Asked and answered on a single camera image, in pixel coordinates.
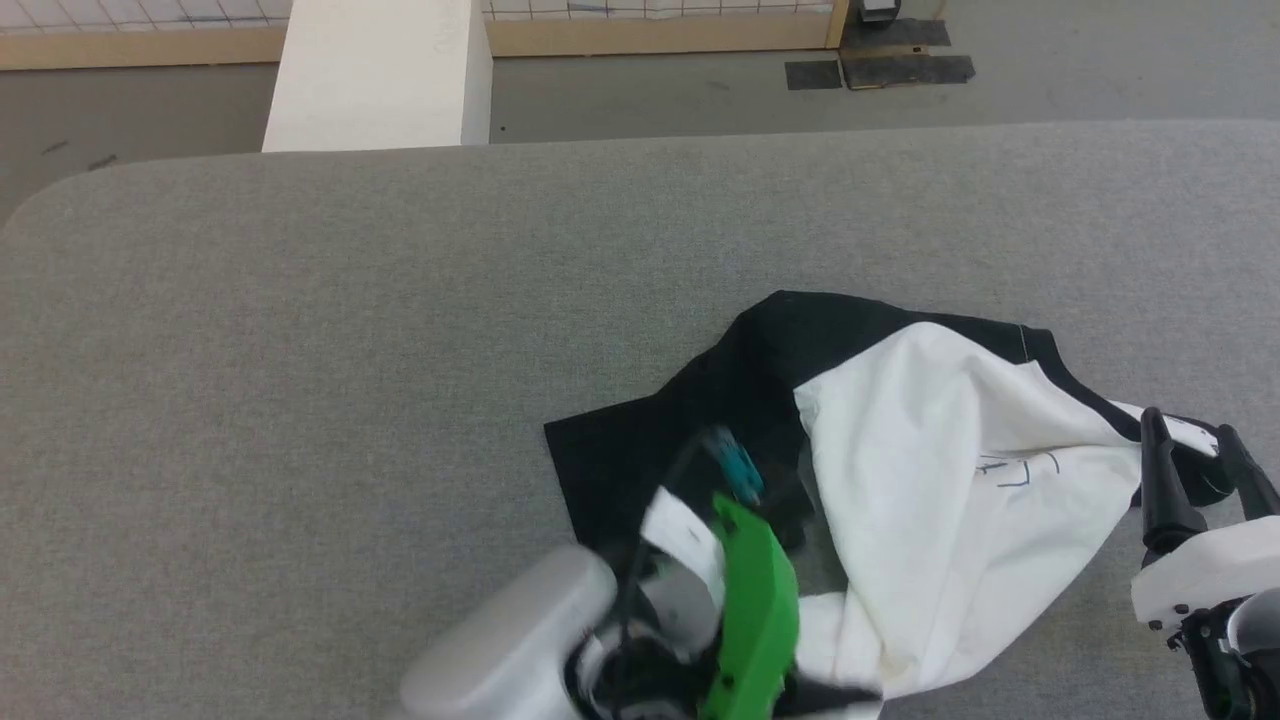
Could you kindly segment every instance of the wooden beam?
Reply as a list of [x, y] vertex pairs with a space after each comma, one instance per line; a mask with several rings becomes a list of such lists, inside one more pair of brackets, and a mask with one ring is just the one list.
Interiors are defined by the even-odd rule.
[[[668, 20], [486, 23], [494, 58], [648, 55], [835, 47], [849, 0], [836, 12], [741, 14]], [[0, 70], [278, 63], [283, 27], [174, 32], [70, 32], [0, 36]]]
[[668, 20], [493, 22], [494, 58], [648, 55], [746, 50], [819, 50], [827, 46], [827, 13], [741, 14]]
[[0, 37], [0, 70], [278, 63], [283, 27]]
[[845, 37], [845, 23], [849, 22], [850, 0], [835, 0], [831, 8], [831, 23], [827, 26], [827, 47], [835, 50], [840, 47], [840, 40]]

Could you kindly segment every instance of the gray floor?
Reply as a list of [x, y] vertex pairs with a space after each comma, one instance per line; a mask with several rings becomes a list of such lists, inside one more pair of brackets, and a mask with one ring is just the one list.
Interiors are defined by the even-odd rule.
[[[906, 0], [931, 17], [938, 0]], [[965, 86], [786, 88], [824, 53], [499, 60], [493, 141], [814, 132], [1123, 118], [1280, 119], [1276, 0], [954, 0]], [[0, 219], [110, 160], [252, 152], [275, 68], [0, 73]]]

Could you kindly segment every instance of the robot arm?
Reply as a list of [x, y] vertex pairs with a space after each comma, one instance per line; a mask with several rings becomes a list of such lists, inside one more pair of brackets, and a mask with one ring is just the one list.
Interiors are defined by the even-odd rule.
[[[879, 701], [795, 670], [799, 592], [756, 514], [759, 474], [728, 430], [713, 428], [680, 454], [676, 480], [700, 447], [737, 498], [714, 496], [712, 527], [664, 489], [668, 478], [621, 588], [595, 553], [557, 550], [415, 662], [389, 720], [741, 720]], [[716, 571], [699, 553], [681, 557], [687, 547], [671, 537], [686, 533]], [[648, 543], [669, 561], [650, 569]]]
[[1133, 579], [1139, 621], [1176, 629], [1211, 720], [1280, 717], [1280, 493], [1230, 425], [1219, 457], [1235, 482], [1245, 521], [1210, 530], [1172, 462], [1164, 415], [1142, 416], [1143, 544]]

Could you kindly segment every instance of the gray table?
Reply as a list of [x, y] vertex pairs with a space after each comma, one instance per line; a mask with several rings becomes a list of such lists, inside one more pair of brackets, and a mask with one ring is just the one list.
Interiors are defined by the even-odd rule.
[[[1277, 168], [1277, 124], [1121, 123], [59, 183], [0, 240], [0, 715], [369, 717], [571, 538], [541, 423], [652, 392], [777, 288], [1051, 328], [1092, 387], [1280, 471]], [[1199, 717], [1132, 619], [1138, 534], [886, 717]]]

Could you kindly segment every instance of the cloth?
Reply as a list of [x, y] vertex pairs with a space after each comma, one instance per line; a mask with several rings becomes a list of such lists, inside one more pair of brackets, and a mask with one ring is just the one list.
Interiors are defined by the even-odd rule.
[[[892, 698], [972, 676], [1079, 574], [1138, 489], [1139, 413], [1076, 380], [1047, 331], [777, 292], [654, 396], [547, 436], [591, 547], [631, 528], [681, 433], [723, 423], [788, 466], [808, 437], [849, 588], [805, 598], [797, 662]], [[1210, 425], [1170, 432], [1188, 496], [1226, 497]], [[703, 503], [699, 480], [676, 492]]]

